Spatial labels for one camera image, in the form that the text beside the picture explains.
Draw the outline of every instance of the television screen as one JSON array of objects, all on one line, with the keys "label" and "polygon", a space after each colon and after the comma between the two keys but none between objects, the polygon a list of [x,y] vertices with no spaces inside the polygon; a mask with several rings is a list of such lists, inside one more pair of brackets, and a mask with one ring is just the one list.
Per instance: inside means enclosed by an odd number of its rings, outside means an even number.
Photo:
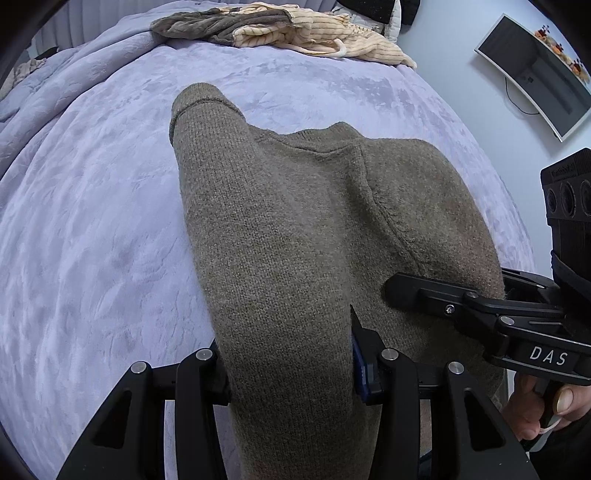
[{"label": "television screen", "polygon": [[507,16],[476,49],[526,93],[553,127],[567,137],[591,109],[591,92],[550,46]]}]

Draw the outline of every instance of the brown knit sweater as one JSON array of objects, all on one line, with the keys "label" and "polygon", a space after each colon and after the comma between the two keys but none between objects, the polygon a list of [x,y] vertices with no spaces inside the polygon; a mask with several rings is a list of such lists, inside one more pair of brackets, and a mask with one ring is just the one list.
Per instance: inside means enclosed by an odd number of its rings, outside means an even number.
[{"label": "brown knit sweater", "polygon": [[495,392],[477,344],[380,295],[395,272],[503,295],[486,225],[436,148],[344,123],[278,135],[203,83],[174,102],[170,140],[243,478],[367,479],[381,408],[353,391],[350,304],[386,346],[459,360]]}]

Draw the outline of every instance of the sweater sleeve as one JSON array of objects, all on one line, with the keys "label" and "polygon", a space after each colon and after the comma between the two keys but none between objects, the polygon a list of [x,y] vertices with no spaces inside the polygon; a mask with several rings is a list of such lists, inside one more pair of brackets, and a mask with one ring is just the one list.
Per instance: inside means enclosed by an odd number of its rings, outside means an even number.
[{"label": "sweater sleeve", "polygon": [[353,394],[348,277],[332,237],[316,234],[326,222],[312,222],[303,192],[285,186],[286,176],[314,181],[289,162],[313,153],[282,157],[264,137],[211,85],[173,105],[185,224],[232,389],[242,475],[363,480],[380,410]]}]

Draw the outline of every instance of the plush blanket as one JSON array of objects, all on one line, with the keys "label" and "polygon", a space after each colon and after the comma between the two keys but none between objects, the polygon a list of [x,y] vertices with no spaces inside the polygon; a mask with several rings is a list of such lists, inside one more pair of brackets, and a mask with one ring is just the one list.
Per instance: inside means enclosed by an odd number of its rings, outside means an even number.
[{"label": "plush blanket", "polygon": [[[168,140],[174,98],[217,86],[256,127],[344,121],[369,138],[421,138],[468,186],[501,264],[532,270],[505,186],[470,132],[412,69],[274,47],[169,40],[150,23],[219,4],[174,2],[49,58],[0,102],[0,421],[39,480],[121,375],[210,345]],[[229,478],[239,463],[226,410]],[[172,426],[167,422],[167,473]]]}]

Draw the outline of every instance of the white wall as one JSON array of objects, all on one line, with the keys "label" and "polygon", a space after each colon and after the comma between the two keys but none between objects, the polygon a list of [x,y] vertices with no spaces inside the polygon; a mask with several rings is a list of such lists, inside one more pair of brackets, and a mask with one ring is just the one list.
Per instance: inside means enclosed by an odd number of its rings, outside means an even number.
[{"label": "white wall", "polygon": [[[550,25],[551,36],[567,47],[557,28],[527,0],[422,0],[413,26],[401,33],[398,44],[491,159],[521,213],[538,273],[551,277],[552,238],[540,170],[591,148],[591,121],[561,143],[540,115],[524,115],[509,102],[504,75],[474,52],[502,14],[530,31]],[[509,94],[524,111],[536,111],[511,84]]]}]

